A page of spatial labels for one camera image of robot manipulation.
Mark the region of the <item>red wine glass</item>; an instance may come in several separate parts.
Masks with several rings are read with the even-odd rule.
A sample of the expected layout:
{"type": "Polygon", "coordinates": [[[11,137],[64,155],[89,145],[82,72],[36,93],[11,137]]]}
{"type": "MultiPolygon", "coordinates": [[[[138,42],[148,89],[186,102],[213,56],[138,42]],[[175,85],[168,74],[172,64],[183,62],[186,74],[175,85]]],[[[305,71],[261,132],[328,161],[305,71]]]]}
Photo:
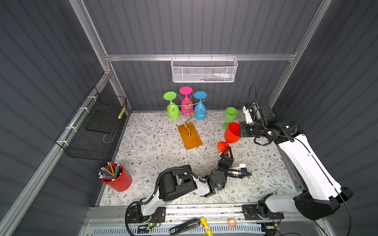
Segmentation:
{"type": "Polygon", "coordinates": [[[236,122],[231,122],[224,134],[225,141],[219,142],[217,144],[218,150],[223,152],[225,148],[229,147],[229,144],[237,143],[240,137],[240,124],[236,122]]]}

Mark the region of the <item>green wine glass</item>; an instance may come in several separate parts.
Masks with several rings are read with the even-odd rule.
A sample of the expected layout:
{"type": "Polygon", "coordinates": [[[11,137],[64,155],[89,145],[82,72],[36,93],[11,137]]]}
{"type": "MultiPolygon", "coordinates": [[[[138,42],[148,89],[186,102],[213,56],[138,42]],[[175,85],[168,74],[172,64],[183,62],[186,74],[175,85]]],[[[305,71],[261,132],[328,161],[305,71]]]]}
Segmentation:
{"type": "Polygon", "coordinates": [[[166,92],[163,95],[163,98],[170,103],[166,107],[168,118],[171,120],[179,119],[180,109],[179,107],[173,102],[173,100],[177,97],[177,94],[173,91],[166,92]]]}
{"type": "Polygon", "coordinates": [[[227,129],[228,125],[233,122],[238,115],[238,110],[234,107],[228,107],[225,110],[226,123],[222,124],[223,129],[227,129]]]}

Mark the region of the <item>gold wire wine glass rack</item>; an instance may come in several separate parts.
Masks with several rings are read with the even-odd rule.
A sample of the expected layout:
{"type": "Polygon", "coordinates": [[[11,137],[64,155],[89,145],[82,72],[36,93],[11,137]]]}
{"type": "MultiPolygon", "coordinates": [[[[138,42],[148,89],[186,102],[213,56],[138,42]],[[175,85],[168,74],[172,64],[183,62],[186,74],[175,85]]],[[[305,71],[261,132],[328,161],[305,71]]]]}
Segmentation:
{"type": "Polygon", "coordinates": [[[195,117],[194,109],[191,114],[183,115],[181,105],[177,105],[180,109],[179,119],[185,121],[183,125],[178,126],[179,133],[183,140],[186,150],[193,149],[203,145],[203,142],[192,122],[195,117]]]}

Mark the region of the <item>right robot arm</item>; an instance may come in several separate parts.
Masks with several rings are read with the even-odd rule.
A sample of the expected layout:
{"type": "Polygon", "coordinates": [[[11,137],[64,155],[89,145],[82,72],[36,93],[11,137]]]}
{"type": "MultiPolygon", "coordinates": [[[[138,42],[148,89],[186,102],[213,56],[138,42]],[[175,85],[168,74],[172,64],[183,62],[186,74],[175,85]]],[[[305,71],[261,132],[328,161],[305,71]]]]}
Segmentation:
{"type": "Polygon", "coordinates": [[[313,151],[296,120],[278,119],[269,104],[247,102],[243,106],[245,121],[240,123],[240,137],[265,137],[275,143],[284,163],[291,168],[290,176],[297,184],[291,194],[267,194],[258,201],[257,213],[270,219],[278,212],[301,213],[310,220],[334,214],[352,196],[352,190],[342,187],[327,171],[313,151]]]}

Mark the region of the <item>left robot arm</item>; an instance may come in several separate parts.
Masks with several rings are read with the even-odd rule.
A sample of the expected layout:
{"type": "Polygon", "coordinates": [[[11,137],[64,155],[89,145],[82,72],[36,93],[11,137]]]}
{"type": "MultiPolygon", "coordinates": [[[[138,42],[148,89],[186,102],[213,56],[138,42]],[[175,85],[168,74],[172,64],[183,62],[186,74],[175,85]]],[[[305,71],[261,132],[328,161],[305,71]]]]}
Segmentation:
{"type": "Polygon", "coordinates": [[[233,161],[232,150],[227,147],[221,153],[217,167],[204,177],[195,174],[190,165],[166,169],[158,175],[152,194],[137,203],[137,213],[141,218],[151,216],[164,202],[193,191],[201,197],[210,197],[224,189],[227,178],[243,179],[252,175],[244,164],[232,167],[233,161]]]}

